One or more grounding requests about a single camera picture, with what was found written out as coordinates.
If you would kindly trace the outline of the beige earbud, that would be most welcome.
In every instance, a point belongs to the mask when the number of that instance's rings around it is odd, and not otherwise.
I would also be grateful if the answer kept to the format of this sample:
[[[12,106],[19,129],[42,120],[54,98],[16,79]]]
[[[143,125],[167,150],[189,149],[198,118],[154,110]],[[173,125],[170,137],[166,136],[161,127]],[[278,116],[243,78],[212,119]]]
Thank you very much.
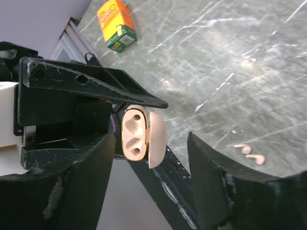
[[[248,154],[246,158],[254,159],[255,163],[258,165],[263,165],[265,163],[265,156],[261,154]]]
[[[250,145],[248,144],[236,144],[233,146],[234,148],[241,149],[242,153],[248,155],[252,152]]]

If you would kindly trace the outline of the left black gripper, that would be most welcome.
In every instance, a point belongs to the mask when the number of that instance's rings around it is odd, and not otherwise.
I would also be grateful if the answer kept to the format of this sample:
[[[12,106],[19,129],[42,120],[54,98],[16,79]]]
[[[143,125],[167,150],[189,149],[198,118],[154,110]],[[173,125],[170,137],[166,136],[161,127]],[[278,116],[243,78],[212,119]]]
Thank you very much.
[[[109,128],[110,101],[168,107],[120,69],[23,57],[19,70],[14,134],[25,170],[110,170],[113,133],[101,134]]]

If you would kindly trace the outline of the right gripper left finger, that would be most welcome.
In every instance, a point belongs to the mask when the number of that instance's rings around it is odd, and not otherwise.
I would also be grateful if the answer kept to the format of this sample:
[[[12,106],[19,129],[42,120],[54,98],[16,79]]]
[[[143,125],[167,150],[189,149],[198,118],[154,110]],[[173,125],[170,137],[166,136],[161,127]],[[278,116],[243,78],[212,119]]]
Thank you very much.
[[[56,163],[2,176],[1,229],[96,229],[115,146],[111,132]]]

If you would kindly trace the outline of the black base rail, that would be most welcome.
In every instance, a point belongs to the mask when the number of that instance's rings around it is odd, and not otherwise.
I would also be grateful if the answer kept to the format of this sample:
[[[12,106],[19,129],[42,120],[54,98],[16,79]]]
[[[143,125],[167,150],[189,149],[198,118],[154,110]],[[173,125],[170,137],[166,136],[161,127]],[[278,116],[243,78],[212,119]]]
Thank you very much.
[[[169,147],[154,169],[143,160],[128,163],[172,229],[199,229],[191,176]]]

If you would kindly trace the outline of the orange sponge box front left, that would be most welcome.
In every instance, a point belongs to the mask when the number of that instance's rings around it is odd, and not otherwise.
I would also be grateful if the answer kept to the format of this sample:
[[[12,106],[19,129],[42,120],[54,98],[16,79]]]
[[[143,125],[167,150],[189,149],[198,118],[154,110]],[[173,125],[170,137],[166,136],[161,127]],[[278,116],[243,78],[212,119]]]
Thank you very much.
[[[122,52],[137,40],[130,12],[119,0],[108,0],[97,11],[97,17],[107,48]]]

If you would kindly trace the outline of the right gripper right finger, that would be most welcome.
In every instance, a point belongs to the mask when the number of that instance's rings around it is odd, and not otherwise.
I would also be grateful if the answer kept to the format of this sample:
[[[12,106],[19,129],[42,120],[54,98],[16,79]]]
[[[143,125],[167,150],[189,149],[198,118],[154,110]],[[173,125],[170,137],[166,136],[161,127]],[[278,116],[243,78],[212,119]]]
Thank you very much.
[[[276,177],[249,168],[198,136],[187,140],[198,225],[216,230],[304,230],[307,174]]]

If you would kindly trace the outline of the beige earbud charging case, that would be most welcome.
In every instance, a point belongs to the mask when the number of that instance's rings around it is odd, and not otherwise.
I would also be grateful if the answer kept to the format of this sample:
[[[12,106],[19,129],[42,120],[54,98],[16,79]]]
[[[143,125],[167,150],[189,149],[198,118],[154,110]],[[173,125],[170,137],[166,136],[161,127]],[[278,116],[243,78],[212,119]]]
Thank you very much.
[[[121,121],[121,146],[130,161],[147,160],[150,169],[160,165],[166,151],[166,125],[159,114],[130,105]]]

